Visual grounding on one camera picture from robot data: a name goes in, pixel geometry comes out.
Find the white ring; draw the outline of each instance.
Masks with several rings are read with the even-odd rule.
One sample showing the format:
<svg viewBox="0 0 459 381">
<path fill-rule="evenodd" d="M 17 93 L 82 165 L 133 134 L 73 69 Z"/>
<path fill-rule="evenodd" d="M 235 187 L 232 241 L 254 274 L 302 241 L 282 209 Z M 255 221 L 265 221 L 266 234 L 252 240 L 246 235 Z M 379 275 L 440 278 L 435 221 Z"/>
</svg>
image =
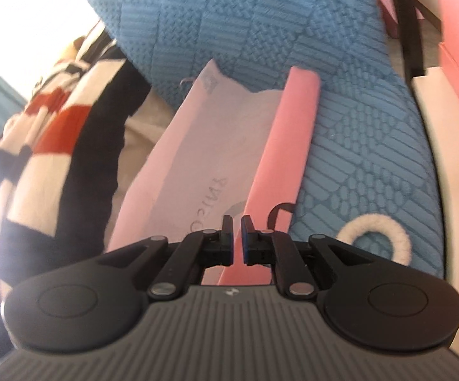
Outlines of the white ring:
<svg viewBox="0 0 459 381">
<path fill-rule="evenodd" d="M 368 232 L 385 235 L 394 249 L 392 261 L 408 266 L 411 262 L 411 241 L 404 228 L 392 218 L 379 213 L 368 213 L 348 222 L 337 235 L 337 240 L 352 245 Z"/>
</svg>

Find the blue quilted cover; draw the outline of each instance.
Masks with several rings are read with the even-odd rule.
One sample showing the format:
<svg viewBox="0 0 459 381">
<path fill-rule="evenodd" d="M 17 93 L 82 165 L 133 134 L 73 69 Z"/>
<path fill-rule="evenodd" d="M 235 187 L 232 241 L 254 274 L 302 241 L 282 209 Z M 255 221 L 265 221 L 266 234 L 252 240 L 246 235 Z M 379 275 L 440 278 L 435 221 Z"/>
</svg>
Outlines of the blue quilted cover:
<svg viewBox="0 0 459 381">
<path fill-rule="evenodd" d="M 291 235 L 337 235 L 389 214 L 408 231 L 411 266 L 443 275 L 437 180 L 421 117 L 394 73 L 375 0 L 88 0 L 128 58 L 170 104 L 215 58 L 251 90 L 282 88 L 289 68 L 323 81 Z M 388 239 L 356 245 L 391 257 Z"/>
</svg>

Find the orange patch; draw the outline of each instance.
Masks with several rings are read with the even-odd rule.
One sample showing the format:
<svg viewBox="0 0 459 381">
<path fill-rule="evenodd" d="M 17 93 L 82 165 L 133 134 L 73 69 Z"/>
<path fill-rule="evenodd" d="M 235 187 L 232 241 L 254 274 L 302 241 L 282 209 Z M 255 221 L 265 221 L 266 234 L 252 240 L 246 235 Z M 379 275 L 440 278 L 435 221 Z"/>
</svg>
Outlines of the orange patch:
<svg viewBox="0 0 459 381">
<path fill-rule="evenodd" d="M 66 153 L 72 155 L 90 109 L 89 105 L 78 104 L 62 110 L 41 136 L 33 150 L 34 154 Z"/>
<path fill-rule="evenodd" d="M 36 115 L 39 109 L 43 106 L 47 107 L 50 113 L 59 111 L 69 96 L 69 91 L 63 91 L 59 87 L 48 94 L 39 93 L 30 101 L 25 109 L 25 113 L 29 116 Z"/>
</svg>

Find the woven pattern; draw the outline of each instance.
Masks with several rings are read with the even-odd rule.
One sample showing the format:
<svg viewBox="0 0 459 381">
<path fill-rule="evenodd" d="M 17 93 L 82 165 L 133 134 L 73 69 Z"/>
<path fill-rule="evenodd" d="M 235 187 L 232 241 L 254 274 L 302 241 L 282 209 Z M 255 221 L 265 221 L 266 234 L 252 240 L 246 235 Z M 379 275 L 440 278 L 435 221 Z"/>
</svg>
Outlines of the woven pattern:
<svg viewBox="0 0 459 381">
<path fill-rule="evenodd" d="M 432 155 L 416 106 L 391 69 L 375 0 L 89 0 L 128 58 L 170 104 L 211 58 L 251 90 L 282 88 L 292 65 L 323 81 L 290 233 L 335 236 L 368 212 L 411 236 L 412 266 L 443 274 Z M 390 257 L 382 236 L 357 241 Z"/>
</svg>

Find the white logo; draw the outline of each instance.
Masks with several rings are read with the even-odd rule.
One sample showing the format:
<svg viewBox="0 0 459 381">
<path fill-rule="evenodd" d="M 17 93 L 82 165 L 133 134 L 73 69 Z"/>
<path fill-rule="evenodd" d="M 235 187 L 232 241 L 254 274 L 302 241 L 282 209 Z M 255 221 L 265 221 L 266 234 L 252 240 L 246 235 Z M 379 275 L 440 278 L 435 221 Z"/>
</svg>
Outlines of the white logo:
<svg viewBox="0 0 459 381">
<path fill-rule="evenodd" d="M 234 297 L 235 295 L 238 295 L 240 291 L 236 288 L 231 288 L 230 290 L 225 291 L 226 295 L 229 295 L 230 297 Z"/>
</svg>

